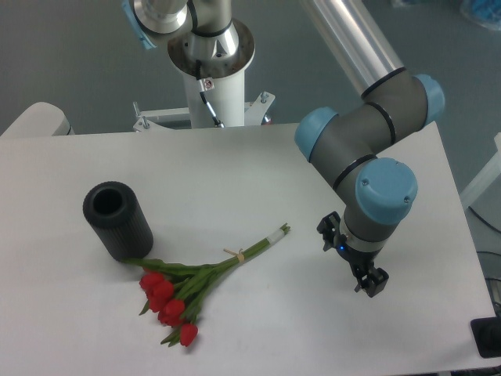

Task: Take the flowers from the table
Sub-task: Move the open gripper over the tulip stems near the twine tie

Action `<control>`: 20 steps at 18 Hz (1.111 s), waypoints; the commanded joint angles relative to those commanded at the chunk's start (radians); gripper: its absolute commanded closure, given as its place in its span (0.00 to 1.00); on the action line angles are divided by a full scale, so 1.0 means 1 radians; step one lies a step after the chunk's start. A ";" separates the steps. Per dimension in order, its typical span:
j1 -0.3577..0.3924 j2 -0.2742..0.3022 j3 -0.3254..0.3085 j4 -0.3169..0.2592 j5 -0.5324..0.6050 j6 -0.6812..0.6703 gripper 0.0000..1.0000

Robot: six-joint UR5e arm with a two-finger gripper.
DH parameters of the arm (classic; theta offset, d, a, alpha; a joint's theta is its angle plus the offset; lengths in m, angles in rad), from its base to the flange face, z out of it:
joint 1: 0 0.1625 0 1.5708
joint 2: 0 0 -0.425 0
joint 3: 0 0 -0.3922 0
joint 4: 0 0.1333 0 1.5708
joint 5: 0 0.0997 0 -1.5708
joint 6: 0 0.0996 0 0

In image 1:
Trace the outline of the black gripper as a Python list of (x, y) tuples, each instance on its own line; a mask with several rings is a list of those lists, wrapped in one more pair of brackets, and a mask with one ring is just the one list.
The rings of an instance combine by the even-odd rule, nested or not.
[(336, 249), (337, 253), (347, 261), (357, 280), (355, 292), (364, 291), (370, 298), (373, 298), (384, 290), (388, 280), (388, 273), (382, 268), (374, 267), (374, 260), (380, 253), (376, 251), (360, 251), (348, 244), (348, 238), (339, 233), (341, 217), (336, 211), (323, 217), (318, 226), (317, 232), (323, 239), (323, 251)]

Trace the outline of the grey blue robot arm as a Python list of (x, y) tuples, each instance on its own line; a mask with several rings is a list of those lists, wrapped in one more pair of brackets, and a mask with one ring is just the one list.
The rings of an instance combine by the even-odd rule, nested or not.
[[(294, 134), (305, 159), (344, 202), (318, 224), (325, 249), (335, 249), (368, 296), (388, 274), (374, 260), (408, 215), (418, 185), (405, 164), (380, 153), (435, 121), (444, 110), (441, 86), (411, 75), (360, 1), (306, 1), (306, 13), (337, 58), (362, 105), (346, 115), (321, 107)], [(185, 79), (193, 128), (228, 128), (261, 122), (256, 103), (246, 107), (243, 73), (254, 58), (250, 30), (229, 1), (125, 1), (123, 10), (142, 45), (168, 44)]]

